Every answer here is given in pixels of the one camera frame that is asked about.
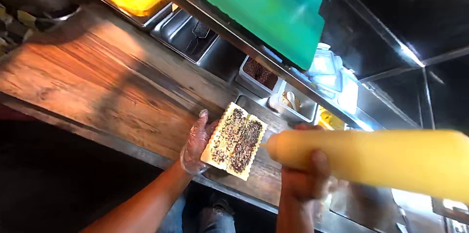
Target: gloved hand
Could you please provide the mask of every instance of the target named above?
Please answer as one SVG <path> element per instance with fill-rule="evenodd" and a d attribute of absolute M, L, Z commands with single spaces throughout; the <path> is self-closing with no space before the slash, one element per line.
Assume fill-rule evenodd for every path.
<path fill-rule="evenodd" d="M 307 124 L 296 125 L 295 129 L 327 131 L 321 126 L 309 126 Z M 313 216 L 320 221 L 328 194 L 339 188 L 346 187 L 348 182 L 337 180 L 331 176 L 327 155 L 321 150 L 317 149 L 312 152 L 310 163 L 308 171 L 282 168 L 281 193 L 305 203 L 309 209 L 312 209 Z"/>
<path fill-rule="evenodd" d="M 213 131 L 218 125 L 218 120 L 206 126 L 208 110 L 202 110 L 199 119 L 194 123 L 189 132 L 189 139 L 181 150 L 182 168 L 191 175 L 201 174 L 208 169 L 208 165 L 200 160 L 205 146 L 207 146 Z"/>

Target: plastic spoon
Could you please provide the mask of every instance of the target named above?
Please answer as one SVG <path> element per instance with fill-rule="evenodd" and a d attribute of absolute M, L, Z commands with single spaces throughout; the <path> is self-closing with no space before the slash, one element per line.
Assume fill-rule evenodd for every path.
<path fill-rule="evenodd" d="M 288 101 L 290 101 L 290 103 L 292 104 L 292 107 L 293 107 L 293 110 L 298 112 L 298 110 L 296 110 L 296 104 L 295 104 L 295 94 L 291 91 L 287 92 L 287 99 Z"/>

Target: hand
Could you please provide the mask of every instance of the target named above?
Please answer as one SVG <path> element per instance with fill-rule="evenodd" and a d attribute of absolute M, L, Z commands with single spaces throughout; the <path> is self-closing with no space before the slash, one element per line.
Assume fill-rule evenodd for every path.
<path fill-rule="evenodd" d="M 299 124 L 296 130 L 326 131 L 321 126 L 308 126 Z M 313 199 L 322 199 L 337 189 L 338 181 L 331 176 L 331 169 L 327 155 L 321 150 L 311 153 L 310 166 L 307 172 L 282 168 L 282 194 L 290 196 L 299 202 Z"/>
<path fill-rule="evenodd" d="M 181 150 L 181 166 L 191 175 L 203 173 L 208 169 L 208 165 L 200 160 L 200 156 L 218 125 L 218 120 L 206 126 L 207 120 L 208 111 L 205 109 L 200 112 L 199 119 L 192 126 L 189 139 Z"/>

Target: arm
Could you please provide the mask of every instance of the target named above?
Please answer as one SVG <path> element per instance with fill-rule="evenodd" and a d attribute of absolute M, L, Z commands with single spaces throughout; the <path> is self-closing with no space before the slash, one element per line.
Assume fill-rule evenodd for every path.
<path fill-rule="evenodd" d="M 179 160 L 142 191 L 90 224 L 82 233 L 156 232 L 173 203 L 191 182 L 192 175 L 208 168 L 200 161 L 200 156 L 218 121 L 206 127 L 207 120 L 207 110 L 201 111 Z"/>
<path fill-rule="evenodd" d="M 176 161 L 142 191 L 96 220 L 82 232 L 154 233 L 192 176 Z"/>
<path fill-rule="evenodd" d="M 299 125 L 296 129 L 311 128 Z M 330 174 L 327 156 L 320 150 L 312 152 L 308 172 L 282 168 L 277 233 L 314 232 L 314 199 L 321 199 L 328 191 Z"/>

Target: metal pan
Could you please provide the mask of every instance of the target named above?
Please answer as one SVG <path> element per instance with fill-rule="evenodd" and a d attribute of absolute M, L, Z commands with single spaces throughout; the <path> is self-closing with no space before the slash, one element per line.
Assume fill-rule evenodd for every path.
<path fill-rule="evenodd" d="M 172 12 L 172 2 L 170 2 L 169 0 L 167 1 L 167 3 L 157 3 L 153 8 L 149 9 L 149 16 L 143 17 L 135 16 L 134 14 L 129 13 L 122 8 L 119 8 L 109 0 L 100 1 L 113 7 L 115 10 L 125 16 L 126 19 L 130 20 L 134 25 L 137 25 L 144 30 L 152 29 L 156 25 L 156 23 L 160 22 L 162 19 L 164 19 L 165 16 Z"/>
<path fill-rule="evenodd" d="M 198 20 L 195 17 L 187 14 L 182 9 L 178 9 L 158 23 L 150 32 L 150 35 L 189 61 L 199 64 L 212 44 L 214 44 L 216 38 L 218 38 L 218 34 L 210 30 L 206 38 L 198 38 L 196 48 L 188 52 L 189 44 L 195 39 L 192 30 L 197 25 L 197 22 Z"/>

